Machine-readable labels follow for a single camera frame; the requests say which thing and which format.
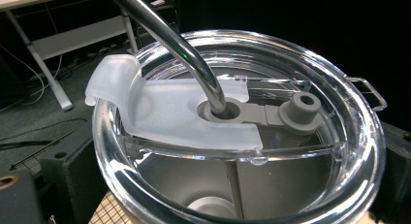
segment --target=black cable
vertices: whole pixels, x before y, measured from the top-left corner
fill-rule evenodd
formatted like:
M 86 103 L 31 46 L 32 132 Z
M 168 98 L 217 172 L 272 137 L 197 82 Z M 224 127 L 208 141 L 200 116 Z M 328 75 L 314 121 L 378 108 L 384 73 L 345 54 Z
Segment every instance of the black cable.
M 83 118 L 74 118 L 74 119 L 63 120 L 63 121 L 60 121 L 60 122 L 57 122 L 57 123 L 50 124 L 50 125 L 47 125 L 47 126 L 45 126 L 45 127 L 39 128 L 39 129 L 29 130 L 29 131 L 26 131 L 26 132 L 21 133 L 21 134 L 17 134 L 17 135 L 10 136 L 10 137 L 4 138 L 4 139 L 0 139 L 0 142 L 5 141 L 5 140 L 9 140 L 9 139 L 13 139 L 13 138 L 16 138 L 16 137 L 18 137 L 18 136 L 21 136 L 21 135 L 24 135 L 24 134 L 28 134 L 28 133 L 31 133 L 31 132 L 35 132 L 35 131 L 47 129 L 47 128 L 49 128 L 49 127 L 52 127 L 52 126 L 55 126 L 55 125 L 58 125 L 58 124 L 62 124 L 62 123 L 65 123 L 65 122 L 70 122 L 70 121 L 76 121 L 76 120 L 82 120 L 82 121 L 84 121 L 84 122 L 87 122 L 87 120 L 86 120 L 86 119 L 83 119 Z
M 7 149 L 25 147 L 25 146 L 30 146 L 30 145 L 46 145 L 50 143 L 51 141 L 30 141 L 30 142 L 0 144 L 0 150 L 7 150 Z

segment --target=translucent white plastic piece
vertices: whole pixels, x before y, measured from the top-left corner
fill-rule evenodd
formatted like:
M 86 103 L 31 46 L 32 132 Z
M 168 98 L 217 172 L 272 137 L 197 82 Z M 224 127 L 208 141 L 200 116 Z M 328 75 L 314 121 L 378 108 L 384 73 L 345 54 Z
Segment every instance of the translucent white plastic piece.
M 220 83 L 226 97 L 248 101 L 245 82 Z M 97 98 L 115 103 L 125 130 L 134 136 L 203 149 L 263 147 L 254 124 L 214 123 L 200 118 L 197 107 L 206 96 L 196 80 L 145 80 L 139 61 L 131 55 L 105 57 L 85 95 L 87 105 L 95 105 Z

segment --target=gray carpet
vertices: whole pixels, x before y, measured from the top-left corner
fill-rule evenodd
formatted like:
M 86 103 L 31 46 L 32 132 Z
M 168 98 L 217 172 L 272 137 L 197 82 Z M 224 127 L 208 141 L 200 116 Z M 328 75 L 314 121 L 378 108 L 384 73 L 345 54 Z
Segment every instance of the gray carpet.
M 39 102 L 27 106 L 15 105 L 0 111 L 0 144 L 54 141 L 89 121 L 93 107 L 84 104 L 84 91 L 94 69 L 106 55 L 127 53 L 128 47 L 124 45 L 99 53 L 100 55 L 83 59 L 73 66 L 71 76 L 60 82 L 74 105 L 72 110 L 62 111 L 51 89 L 47 87 Z M 30 145 L 0 150 L 0 174 L 43 147 Z

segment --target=desk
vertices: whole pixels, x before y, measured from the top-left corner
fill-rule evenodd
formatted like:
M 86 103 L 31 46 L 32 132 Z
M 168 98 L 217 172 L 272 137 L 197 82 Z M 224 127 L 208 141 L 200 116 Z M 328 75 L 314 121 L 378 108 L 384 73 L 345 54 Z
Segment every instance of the desk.
M 131 27 L 130 18 L 124 11 L 121 11 L 121 16 L 103 20 L 32 42 L 28 39 L 21 26 L 18 24 L 15 16 L 12 14 L 12 9 L 48 1 L 52 0 L 0 0 L 0 11 L 6 12 L 7 17 L 12 22 L 23 42 L 26 44 L 40 69 L 45 74 L 48 84 L 60 104 L 60 107 L 64 111 L 68 111 L 73 107 L 73 104 L 64 89 L 61 87 L 60 83 L 49 71 L 44 60 L 77 48 L 100 42 L 125 32 L 129 38 L 133 53 L 137 51 L 137 45 L 133 29 Z

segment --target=metal handle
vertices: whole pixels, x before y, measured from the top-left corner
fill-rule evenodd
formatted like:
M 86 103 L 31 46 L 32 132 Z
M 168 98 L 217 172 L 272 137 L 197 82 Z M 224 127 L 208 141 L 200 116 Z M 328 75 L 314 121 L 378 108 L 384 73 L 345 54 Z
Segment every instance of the metal handle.
M 113 1 L 188 69 L 205 92 L 212 112 L 220 118 L 227 118 L 229 114 L 226 110 L 223 90 L 200 54 L 185 39 L 176 34 L 169 24 L 155 14 L 143 0 Z
M 380 112 L 387 107 L 387 102 L 367 80 L 353 77 L 347 77 L 347 79 L 360 90 L 374 111 Z

